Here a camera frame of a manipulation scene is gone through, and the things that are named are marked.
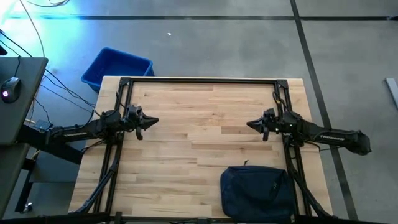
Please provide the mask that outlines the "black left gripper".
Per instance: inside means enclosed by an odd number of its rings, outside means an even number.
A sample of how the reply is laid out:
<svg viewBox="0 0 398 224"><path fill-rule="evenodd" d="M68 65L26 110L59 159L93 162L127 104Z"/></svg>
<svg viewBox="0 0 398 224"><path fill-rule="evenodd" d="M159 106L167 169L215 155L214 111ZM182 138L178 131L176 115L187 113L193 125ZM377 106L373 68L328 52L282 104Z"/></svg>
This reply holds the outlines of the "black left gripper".
<svg viewBox="0 0 398 224"><path fill-rule="evenodd" d="M159 118L142 115L142 107L128 105L125 107L124 117L123 117L123 128L125 131L136 130L136 137L138 140L143 140L141 134L141 129L147 130L151 126L159 122Z"/></svg>

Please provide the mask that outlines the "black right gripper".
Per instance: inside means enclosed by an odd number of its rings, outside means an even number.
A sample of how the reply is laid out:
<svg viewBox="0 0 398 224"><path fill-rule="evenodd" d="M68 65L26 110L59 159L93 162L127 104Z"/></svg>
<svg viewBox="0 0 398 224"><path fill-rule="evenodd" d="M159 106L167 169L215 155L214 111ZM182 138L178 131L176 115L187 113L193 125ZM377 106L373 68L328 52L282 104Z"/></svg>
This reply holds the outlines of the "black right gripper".
<svg viewBox="0 0 398 224"><path fill-rule="evenodd" d="M263 118L248 121L246 125L258 133L263 133L263 141L268 141L270 132L279 134L285 130L279 117L275 115L274 108L266 109L263 113Z"/></svg>

